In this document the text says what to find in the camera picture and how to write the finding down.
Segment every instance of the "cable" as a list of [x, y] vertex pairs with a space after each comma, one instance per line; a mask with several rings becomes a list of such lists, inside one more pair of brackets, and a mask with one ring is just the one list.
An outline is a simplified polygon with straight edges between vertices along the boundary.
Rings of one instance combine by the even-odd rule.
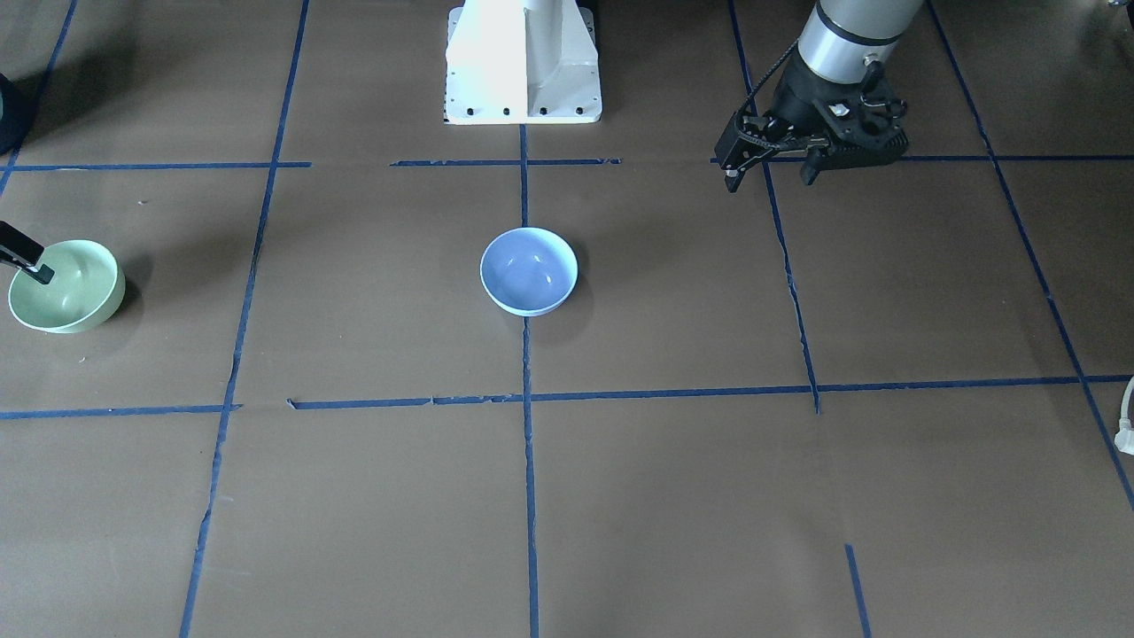
[[1126, 392], [1123, 393], [1123, 408], [1118, 418], [1118, 434], [1115, 435], [1115, 448], [1119, 452], [1134, 454], [1134, 428], [1131, 427], [1131, 394], [1134, 394], [1134, 377], [1126, 384]]
[[792, 43], [790, 46], [787, 48], [787, 51], [784, 51], [784, 54], [780, 56], [780, 59], [776, 60], [776, 63], [772, 65], [772, 68], [768, 69], [764, 73], [764, 76], [760, 78], [760, 82], [758, 82], [756, 85], [752, 87], [752, 91], [748, 92], [748, 96], [744, 99], [744, 103], [741, 104], [739, 110], [744, 110], [744, 107], [746, 107], [748, 103], [752, 102], [752, 99], [756, 96], [756, 93], [760, 92], [760, 88], [763, 87], [764, 83], [768, 82], [771, 78], [771, 76], [780, 68], [780, 66], [782, 66], [784, 62], [792, 57], [792, 53], [795, 53], [795, 50], [798, 46], [799, 46], [799, 41], [796, 40], [795, 42]]

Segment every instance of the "blue tape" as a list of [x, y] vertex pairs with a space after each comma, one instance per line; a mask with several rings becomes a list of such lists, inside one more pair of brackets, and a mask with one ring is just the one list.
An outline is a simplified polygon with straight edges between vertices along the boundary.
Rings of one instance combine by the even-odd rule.
[[945, 382], [892, 382], [878, 384], [829, 384], [819, 392], [877, 392], [889, 390], [947, 390], [982, 388], [1050, 386], [1077, 384], [1078, 377], [1022, 377], [1005, 380], [958, 380]]
[[[395, 168], [443, 168], [447, 165], [522, 165], [518, 160], [398, 160], [391, 163]], [[602, 165], [620, 164], [621, 158], [585, 158], [585, 159], [543, 159], [527, 160], [528, 165]]]
[[846, 545], [847, 567], [850, 569], [850, 584], [854, 586], [854, 599], [858, 605], [858, 622], [862, 624], [862, 638], [871, 638], [870, 616], [866, 614], [866, 598], [862, 594], [862, 581], [858, 580], [858, 562], [854, 558], [854, 547]]
[[398, 160], [395, 168], [445, 167], [445, 165], [519, 165], [519, 160]]
[[[29, 116], [31, 122], [28, 130], [35, 126], [35, 117], [40, 112], [40, 102], [43, 100], [43, 94], [48, 90], [48, 82], [51, 80], [51, 74], [56, 70], [56, 63], [59, 61], [59, 53], [64, 50], [64, 41], [67, 40], [67, 33], [70, 31], [71, 20], [75, 18], [75, 7], [78, 6], [78, 0], [71, 0], [69, 7], [67, 7], [67, 16], [64, 17], [64, 25], [59, 29], [59, 37], [56, 40], [56, 46], [51, 50], [51, 58], [48, 60], [48, 68], [43, 71], [43, 77], [40, 78], [40, 85], [35, 87], [35, 95], [32, 97], [32, 114]], [[19, 158], [19, 151], [24, 146], [24, 142], [20, 141], [8, 154], [8, 163], [5, 165], [3, 175], [0, 175], [0, 195], [3, 195], [5, 188], [8, 187], [8, 179], [11, 177], [12, 167], [16, 165], [16, 160]]]
[[540, 578], [535, 553], [535, 456], [532, 449], [532, 339], [524, 316], [524, 458], [527, 461], [527, 589], [531, 638], [540, 638]]
[[42, 163], [14, 165], [14, 172], [41, 172], [52, 170], [210, 170], [236, 168], [311, 168], [310, 161], [215, 161], [186, 163]]
[[228, 439], [229, 416], [232, 412], [234, 399], [236, 395], [236, 381], [240, 373], [240, 358], [244, 352], [244, 339], [248, 329], [248, 315], [252, 311], [252, 294], [256, 287], [256, 266], [260, 262], [260, 249], [264, 241], [264, 228], [268, 223], [268, 213], [271, 209], [272, 192], [276, 187], [276, 171], [280, 164], [280, 150], [284, 146], [284, 133], [287, 127], [287, 114], [291, 103], [291, 91], [295, 87], [295, 76], [299, 67], [299, 51], [303, 48], [303, 34], [307, 24], [307, 8], [310, 0], [303, 0], [299, 11], [299, 26], [295, 34], [295, 46], [291, 50], [291, 67], [288, 70], [287, 86], [284, 90], [284, 104], [280, 107], [279, 126], [276, 129], [276, 146], [272, 150], [271, 167], [268, 169], [268, 182], [264, 185], [264, 201], [260, 209], [260, 222], [256, 227], [256, 240], [252, 248], [252, 263], [248, 267], [248, 279], [244, 289], [244, 303], [240, 308], [240, 323], [236, 331], [236, 344], [232, 348], [232, 373], [225, 390], [225, 405], [220, 415], [220, 425], [217, 429], [217, 446], [213, 449], [212, 475], [209, 482], [209, 505], [205, 514], [201, 519], [201, 528], [197, 533], [197, 546], [193, 555], [193, 571], [189, 576], [189, 587], [185, 596], [185, 611], [181, 614], [180, 638], [188, 638], [189, 627], [193, 622], [193, 609], [196, 604], [197, 587], [201, 584], [201, 567], [204, 561], [205, 545], [209, 541], [209, 527], [212, 520], [213, 507], [217, 502], [217, 485], [220, 482], [221, 448]]
[[293, 410], [350, 410], [356, 408], [404, 408], [417, 406], [472, 406], [479, 403], [518, 403], [518, 394], [484, 394], [468, 397], [417, 397], [407, 399], [363, 399], [354, 401], [287, 400]]
[[815, 405], [815, 415], [822, 412], [819, 399], [819, 388], [815, 383], [815, 367], [811, 360], [811, 347], [807, 344], [807, 329], [803, 324], [803, 308], [799, 307], [799, 290], [795, 284], [795, 274], [792, 273], [792, 257], [787, 252], [787, 238], [784, 236], [784, 223], [780, 221], [779, 203], [776, 198], [776, 185], [772, 182], [772, 171], [765, 163], [764, 185], [768, 187], [768, 201], [772, 205], [772, 221], [776, 222], [776, 237], [779, 239], [780, 249], [784, 252], [784, 274], [787, 277], [787, 289], [792, 295], [792, 305], [795, 307], [795, 323], [799, 327], [799, 346], [803, 349], [803, 364], [807, 368], [807, 383], [811, 384], [812, 400]]
[[1086, 381], [1092, 384], [1125, 384], [1134, 377], [1131, 375], [1088, 375]]
[[1134, 161], [1134, 155], [997, 155], [1000, 161]]
[[620, 158], [562, 159], [562, 160], [527, 160], [528, 165], [600, 165], [623, 163]]
[[78, 410], [26, 410], [0, 412], [0, 422], [67, 419], [73, 417], [138, 417], [149, 415], [215, 415], [222, 406], [147, 406], [144, 408], [91, 408]]
[[[1106, 375], [1086, 377], [1091, 383], [1109, 384], [1126, 383], [1129, 375]], [[814, 390], [820, 393], [836, 392], [886, 392], [915, 390], [950, 390], [950, 389], [992, 389], [1022, 386], [1074, 385], [1078, 377], [1016, 377], [1001, 380], [950, 380], [929, 382], [882, 382], [870, 384], [824, 384]], [[557, 401], [593, 401], [624, 399], [675, 399], [696, 397], [760, 397], [780, 394], [810, 394], [811, 385], [794, 386], [751, 386], [718, 389], [676, 389], [676, 390], [621, 390], [600, 392], [549, 392], [531, 393], [533, 403]], [[354, 408], [399, 408], [416, 406], [469, 406], [484, 403], [519, 403], [525, 400], [523, 394], [484, 394], [458, 397], [422, 397], [407, 399], [366, 399], [348, 401], [294, 401], [287, 400], [295, 410], [344, 410]]]
[[626, 390], [611, 392], [558, 392], [533, 394], [532, 401], [590, 401], [619, 399], [671, 399], [688, 397], [755, 397], [763, 394], [806, 394], [811, 386], [768, 386], [692, 390]]
[[1032, 247], [1032, 240], [1029, 237], [1027, 227], [1024, 224], [1024, 219], [1019, 214], [1019, 209], [1016, 207], [1016, 201], [1012, 196], [1012, 189], [1008, 187], [1008, 180], [1005, 178], [1004, 170], [1000, 168], [1000, 161], [997, 158], [996, 151], [992, 148], [992, 141], [989, 137], [988, 130], [984, 128], [984, 121], [981, 119], [981, 114], [976, 109], [976, 102], [973, 100], [973, 94], [968, 90], [968, 84], [965, 82], [965, 77], [960, 73], [960, 65], [957, 63], [957, 58], [953, 52], [953, 46], [949, 44], [949, 39], [945, 34], [945, 26], [941, 24], [941, 19], [937, 15], [937, 9], [933, 7], [933, 2], [931, 0], [926, 0], [925, 7], [929, 9], [929, 15], [933, 20], [933, 26], [937, 28], [937, 33], [941, 37], [945, 52], [949, 57], [949, 63], [953, 65], [953, 71], [957, 76], [957, 83], [960, 85], [960, 91], [965, 95], [968, 109], [973, 113], [973, 120], [976, 122], [976, 129], [980, 131], [981, 139], [984, 142], [984, 148], [988, 151], [989, 158], [992, 160], [992, 168], [996, 170], [997, 179], [1000, 181], [1000, 189], [1004, 192], [1005, 199], [1008, 202], [1008, 210], [1012, 212], [1012, 218], [1016, 222], [1016, 230], [1019, 232], [1019, 238], [1024, 243], [1024, 248], [1027, 252], [1027, 258], [1032, 262], [1032, 269], [1035, 271], [1035, 278], [1039, 280], [1043, 295], [1048, 299], [1048, 307], [1051, 309], [1052, 317], [1055, 317], [1056, 326], [1059, 330], [1059, 337], [1063, 339], [1064, 348], [1067, 350], [1067, 356], [1070, 358], [1072, 366], [1075, 368], [1075, 376], [1083, 386], [1083, 394], [1086, 397], [1086, 403], [1091, 408], [1095, 426], [1099, 428], [1099, 434], [1102, 436], [1107, 452], [1110, 454], [1110, 462], [1114, 465], [1115, 473], [1118, 475], [1118, 482], [1122, 484], [1123, 490], [1126, 493], [1126, 501], [1129, 503], [1131, 510], [1134, 510], [1134, 490], [1132, 490], [1129, 478], [1126, 476], [1126, 470], [1123, 468], [1122, 461], [1118, 459], [1118, 452], [1111, 444], [1110, 431], [1107, 428], [1106, 424], [1102, 422], [1102, 416], [1099, 414], [1099, 407], [1094, 401], [1094, 395], [1091, 393], [1091, 386], [1088, 383], [1086, 376], [1083, 374], [1083, 367], [1080, 364], [1078, 356], [1075, 354], [1074, 346], [1072, 346], [1070, 335], [1067, 333], [1063, 315], [1059, 313], [1059, 307], [1056, 305], [1055, 296], [1051, 294], [1051, 287], [1048, 284], [1048, 279], [1044, 277], [1043, 269], [1040, 266], [1040, 260], [1035, 255], [1035, 249]]
[[[744, 76], [744, 92], [752, 92], [752, 73], [748, 70], [748, 57], [744, 53], [744, 40], [741, 37], [741, 20], [736, 17], [736, 2], [728, 0], [728, 17], [733, 22], [733, 39], [736, 40], [736, 57], [741, 59], [741, 74]], [[755, 111], [755, 95], [750, 107]]]
[[523, 124], [519, 125], [519, 220], [521, 226], [527, 226], [527, 126]]
[[[744, 41], [741, 37], [741, 24], [736, 18], [736, 3], [734, 0], [728, 0], [728, 15], [733, 20], [733, 37], [736, 39], [736, 54], [741, 59], [741, 75], [744, 77], [744, 86], [751, 93], [752, 92], [752, 75], [748, 71], [747, 58], [744, 53]], [[751, 100], [750, 108], [755, 111], [755, 96]], [[772, 182], [772, 172], [768, 168], [768, 163], [761, 164], [764, 171], [764, 184], [768, 187], [768, 201], [772, 206], [772, 220], [776, 222], [776, 235], [779, 238], [780, 249], [784, 250], [784, 271], [787, 275], [787, 288], [792, 294], [792, 304], [795, 306], [795, 321], [796, 325], [799, 327], [799, 346], [803, 348], [803, 363], [807, 368], [807, 382], [811, 384], [811, 397], [815, 405], [815, 414], [819, 415], [821, 411], [819, 389], [815, 385], [815, 368], [811, 361], [811, 347], [807, 346], [807, 331], [803, 324], [803, 311], [799, 308], [799, 292], [795, 286], [795, 277], [792, 274], [792, 258], [788, 256], [787, 240], [784, 238], [784, 226], [780, 223], [779, 216], [779, 205], [776, 201], [776, 186]]]

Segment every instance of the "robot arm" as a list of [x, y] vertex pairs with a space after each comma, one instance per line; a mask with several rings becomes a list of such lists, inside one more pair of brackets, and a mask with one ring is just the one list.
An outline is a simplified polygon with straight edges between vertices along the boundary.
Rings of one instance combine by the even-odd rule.
[[[886, 80], [886, 60], [922, 0], [818, 0], [799, 40], [729, 118], [716, 153], [735, 193], [745, 172], [781, 152], [799, 151], [811, 185], [820, 171], [897, 161], [909, 146], [906, 103]], [[753, 97], [784, 62], [772, 105]]]

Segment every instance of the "brown floor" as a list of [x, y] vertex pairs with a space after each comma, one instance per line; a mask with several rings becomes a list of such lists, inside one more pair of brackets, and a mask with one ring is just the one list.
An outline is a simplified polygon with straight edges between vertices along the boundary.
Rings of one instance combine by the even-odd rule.
[[[0, 218], [129, 279], [0, 323], [0, 636], [1134, 635], [1124, 10], [936, 0], [907, 160], [729, 195], [729, 2], [600, 2], [602, 120], [526, 130], [442, 125], [456, 3], [0, 3]], [[810, 9], [737, 0], [754, 75]]]

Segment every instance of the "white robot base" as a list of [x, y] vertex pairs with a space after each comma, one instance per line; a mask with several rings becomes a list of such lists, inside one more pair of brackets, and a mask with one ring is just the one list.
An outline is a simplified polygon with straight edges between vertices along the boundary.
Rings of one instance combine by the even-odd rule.
[[594, 16], [574, 0], [466, 0], [448, 27], [449, 124], [589, 124], [602, 114]]

